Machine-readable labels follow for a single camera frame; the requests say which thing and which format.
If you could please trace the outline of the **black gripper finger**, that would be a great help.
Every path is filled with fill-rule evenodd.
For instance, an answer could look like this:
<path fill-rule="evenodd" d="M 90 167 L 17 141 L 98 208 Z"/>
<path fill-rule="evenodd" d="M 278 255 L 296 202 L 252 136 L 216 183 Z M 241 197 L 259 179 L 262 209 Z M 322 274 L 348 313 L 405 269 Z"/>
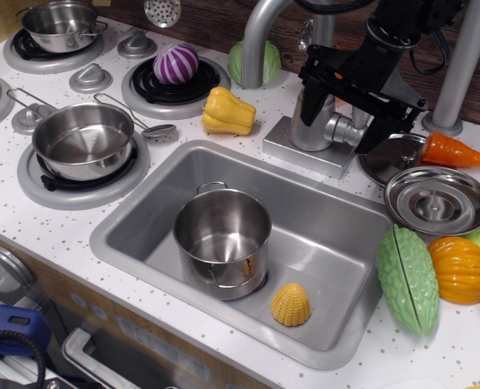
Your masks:
<path fill-rule="evenodd" d="M 319 79 L 303 81 L 302 107 L 300 118 L 306 126 L 311 126 L 326 104 L 336 105 L 332 83 Z"/>
<path fill-rule="evenodd" d="M 357 154 L 368 154 L 379 146 L 390 135 L 397 133 L 409 133 L 414 126 L 415 114 L 406 115 L 375 115 L 368 122 L 370 114 L 356 113 L 354 115 L 354 127 L 363 130 L 362 137 L 355 148 Z"/>

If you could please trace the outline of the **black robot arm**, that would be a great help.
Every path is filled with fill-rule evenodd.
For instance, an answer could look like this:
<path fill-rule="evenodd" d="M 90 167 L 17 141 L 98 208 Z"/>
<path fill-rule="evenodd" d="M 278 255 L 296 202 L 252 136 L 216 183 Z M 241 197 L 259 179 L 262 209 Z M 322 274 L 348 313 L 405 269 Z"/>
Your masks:
<path fill-rule="evenodd" d="M 319 151 L 346 142 L 357 154 L 367 154 L 390 135 L 410 132 L 428 103 L 402 79 L 397 65 L 403 54 L 414 54 L 424 34 L 435 37 L 446 62 L 441 29 L 463 6 L 461 1 L 380 1 L 366 20 L 358 49 L 309 45 L 299 73 L 303 88 L 291 126 L 293 144 Z"/>

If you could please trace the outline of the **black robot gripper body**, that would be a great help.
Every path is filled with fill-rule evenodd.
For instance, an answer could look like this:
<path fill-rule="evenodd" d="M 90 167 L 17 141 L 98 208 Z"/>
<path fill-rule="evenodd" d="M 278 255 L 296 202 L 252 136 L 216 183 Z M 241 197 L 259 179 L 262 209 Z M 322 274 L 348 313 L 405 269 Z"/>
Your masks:
<path fill-rule="evenodd" d="M 427 110 L 427 100 L 408 85 L 397 64 L 401 52 L 371 38 L 356 50 L 310 45 L 299 77 L 332 83 L 333 95 L 371 116 L 415 114 Z"/>

